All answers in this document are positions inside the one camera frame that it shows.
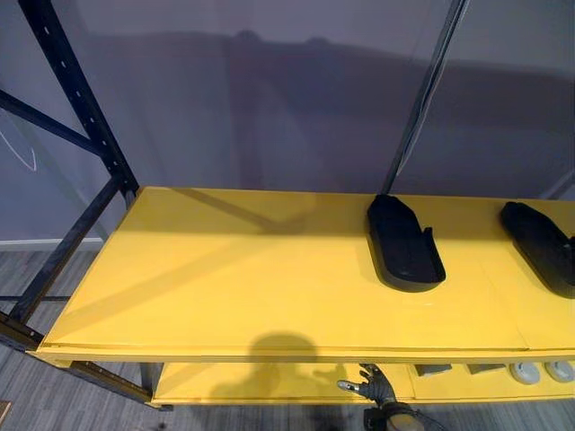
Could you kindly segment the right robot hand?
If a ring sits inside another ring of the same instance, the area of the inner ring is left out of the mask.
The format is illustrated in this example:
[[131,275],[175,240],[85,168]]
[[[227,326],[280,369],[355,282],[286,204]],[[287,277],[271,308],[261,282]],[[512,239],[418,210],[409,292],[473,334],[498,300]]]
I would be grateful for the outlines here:
[[337,387],[344,391],[355,393],[367,400],[373,401],[381,407],[388,402],[396,402],[394,388],[383,373],[375,364],[360,364],[360,375],[365,381],[354,383],[347,380],[337,381]]

